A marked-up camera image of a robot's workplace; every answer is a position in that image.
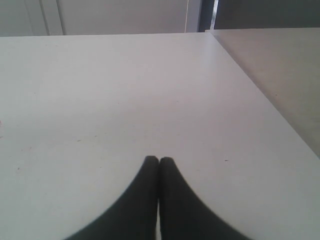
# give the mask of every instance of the table surface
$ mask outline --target table surface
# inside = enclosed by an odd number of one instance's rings
[[[256,240],[317,239],[320,161],[210,33],[0,38],[0,238],[58,240],[173,157]]]
[[[320,157],[320,28],[211,33]]]

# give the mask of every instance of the white table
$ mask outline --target white table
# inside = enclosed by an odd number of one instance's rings
[[[320,157],[320,28],[211,33]]]
[[[320,161],[210,33],[0,38],[0,239],[60,240],[176,160],[255,240],[316,239]]]

